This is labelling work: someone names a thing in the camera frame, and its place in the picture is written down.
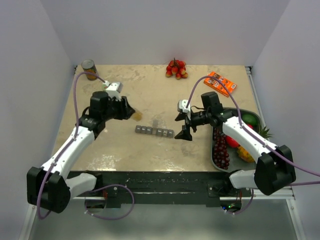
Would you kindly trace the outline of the dark red grape bunch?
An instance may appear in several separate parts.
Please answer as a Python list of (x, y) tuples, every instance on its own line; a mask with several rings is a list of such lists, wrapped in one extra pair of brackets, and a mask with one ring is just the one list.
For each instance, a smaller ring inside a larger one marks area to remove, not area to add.
[(227, 151), (226, 136), (218, 128), (214, 128), (212, 140), (213, 140), (213, 145), (212, 145), (213, 163), (218, 168), (227, 170), (230, 165), (230, 159)]

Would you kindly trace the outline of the grey weekly pill organizer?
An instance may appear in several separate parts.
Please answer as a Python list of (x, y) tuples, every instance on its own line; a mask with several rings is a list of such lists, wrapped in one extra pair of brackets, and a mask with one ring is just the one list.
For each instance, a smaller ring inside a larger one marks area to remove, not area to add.
[(152, 121), (152, 126), (136, 125), (134, 132), (136, 134), (157, 136), (162, 138), (173, 138), (175, 134), (173, 129), (159, 127), (159, 121), (156, 119)]

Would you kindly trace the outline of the tin can with dark label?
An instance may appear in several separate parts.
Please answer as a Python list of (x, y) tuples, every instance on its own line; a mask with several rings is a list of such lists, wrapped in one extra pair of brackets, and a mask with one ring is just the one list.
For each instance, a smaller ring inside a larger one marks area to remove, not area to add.
[(97, 79), (98, 71), (96, 65), (92, 59), (85, 59), (81, 63), (81, 67), (84, 72), (86, 72), (86, 77), (90, 81), (94, 81)]

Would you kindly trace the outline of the orange cardboard box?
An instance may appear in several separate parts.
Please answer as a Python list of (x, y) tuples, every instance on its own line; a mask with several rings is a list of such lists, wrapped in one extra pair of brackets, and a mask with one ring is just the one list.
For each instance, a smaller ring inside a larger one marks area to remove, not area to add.
[(229, 94), (224, 88), (224, 86), (227, 88), (227, 90), (231, 94), (237, 88), (237, 84), (221, 76), (215, 71), (212, 71), (211, 73), (209, 73), (208, 76), (214, 77), (214, 79), (207, 77), (204, 79), (203, 83), (227, 98), (229, 97)]

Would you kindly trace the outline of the green cylindrical container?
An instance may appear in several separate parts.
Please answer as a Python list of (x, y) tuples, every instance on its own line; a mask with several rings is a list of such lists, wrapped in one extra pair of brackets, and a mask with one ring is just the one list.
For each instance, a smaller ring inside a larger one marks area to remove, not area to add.
[(103, 83), (102, 90), (105, 91), (110, 86), (110, 83)]

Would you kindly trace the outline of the aluminium frame rail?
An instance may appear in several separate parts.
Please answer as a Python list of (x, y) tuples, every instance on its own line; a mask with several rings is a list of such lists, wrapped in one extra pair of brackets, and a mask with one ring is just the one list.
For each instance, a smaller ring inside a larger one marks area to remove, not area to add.
[[(261, 119), (261, 124), (264, 127), (266, 125), (265, 123), (265, 119), (261, 110), (261, 105), (258, 99), (258, 94), (254, 85), (254, 81), (253, 81), (253, 76), (252, 76), (252, 71), (251, 71), (251, 67), (246, 66), (245, 67), (245, 71), (248, 77), (248, 81), (251, 87), (251, 91), (253, 94), (253, 98), (254, 98), (254, 102), (258, 111), (258, 115)], [(264, 195), (262, 194), (259, 190), (254, 191), (255, 192), (255, 197), (256, 199), (261, 199), (261, 200), (266, 200), (266, 199), (270, 199), (270, 200), (295, 200), (295, 195), (293, 193), (293, 190), (291, 187), (284, 187), (281, 190), (276, 191), (275, 193), (271, 194), (271, 195)]]

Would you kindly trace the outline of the green avocado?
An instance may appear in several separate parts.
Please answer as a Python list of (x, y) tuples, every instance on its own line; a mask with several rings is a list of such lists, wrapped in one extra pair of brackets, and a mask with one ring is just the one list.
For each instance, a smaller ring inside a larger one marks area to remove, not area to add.
[(258, 125), (258, 120), (254, 115), (251, 114), (244, 114), (241, 116), (241, 119), (247, 124), (253, 127)]

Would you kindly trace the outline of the pineapple toy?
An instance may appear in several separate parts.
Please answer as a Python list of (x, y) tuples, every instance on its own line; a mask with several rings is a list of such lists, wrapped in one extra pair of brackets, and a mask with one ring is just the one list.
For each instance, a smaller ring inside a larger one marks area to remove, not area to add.
[(264, 139), (269, 139), (269, 138), (271, 138), (273, 136), (273, 134), (270, 133), (269, 131), (270, 131), (270, 129), (267, 128), (266, 126), (264, 126), (264, 127), (260, 126), (259, 130), (258, 130), (258, 134), (261, 137), (263, 137)]

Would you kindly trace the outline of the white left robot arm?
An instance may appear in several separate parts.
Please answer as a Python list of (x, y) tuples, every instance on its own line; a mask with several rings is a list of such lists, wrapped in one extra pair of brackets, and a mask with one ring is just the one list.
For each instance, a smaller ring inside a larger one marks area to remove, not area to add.
[(86, 192), (99, 196), (104, 190), (100, 173), (86, 170), (72, 178), (69, 173), (105, 129), (107, 121), (128, 120), (134, 113), (126, 96), (117, 98), (105, 91), (94, 92), (66, 142), (41, 167), (31, 167), (27, 172), (27, 202), (59, 214), (74, 197)]

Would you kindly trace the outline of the bunch of red lychee fruits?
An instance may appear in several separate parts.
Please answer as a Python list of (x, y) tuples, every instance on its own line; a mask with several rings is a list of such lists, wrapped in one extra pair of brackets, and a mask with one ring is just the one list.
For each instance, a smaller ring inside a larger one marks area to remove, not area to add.
[(176, 80), (188, 78), (189, 74), (186, 71), (186, 62), (174, 58), (167, 65), (165, 76), (167, 78), (175, 77)]

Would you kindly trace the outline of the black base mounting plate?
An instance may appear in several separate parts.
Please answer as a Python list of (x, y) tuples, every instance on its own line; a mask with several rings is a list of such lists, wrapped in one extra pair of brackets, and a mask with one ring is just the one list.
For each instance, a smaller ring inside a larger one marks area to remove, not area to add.
[(88, 200), (106, 200), (108, 208), (122, 204), (203, 205), (238, 209), (251, 196), (246, 189), (226, 189), (224, 172), (208, 171), (99, 171), (97, 192), (80, 194)]

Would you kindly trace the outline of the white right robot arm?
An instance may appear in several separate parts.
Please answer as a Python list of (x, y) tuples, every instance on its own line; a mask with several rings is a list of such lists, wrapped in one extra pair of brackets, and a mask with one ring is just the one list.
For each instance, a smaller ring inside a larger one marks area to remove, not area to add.
[(188, 100), (177, 103), (176, 121), (184, 121), (182, 130), (176, 139), (192, 141), (191, 132), (198, 126), (211, 125), (233, 138), (253, 157), (256, 163), (254, 170), (235, 170), (229, 173), (223, 183), (223, 192), (230, 197), (241, 189), (258, 189), (264, 195), (271, 195), (296, 181), (292, 151), (286, 146), (277, 146), (263, 138), (242, 121), (241, 112), (223, 107), (215, 92), (201, 95), (204, 109), (193, 112)]

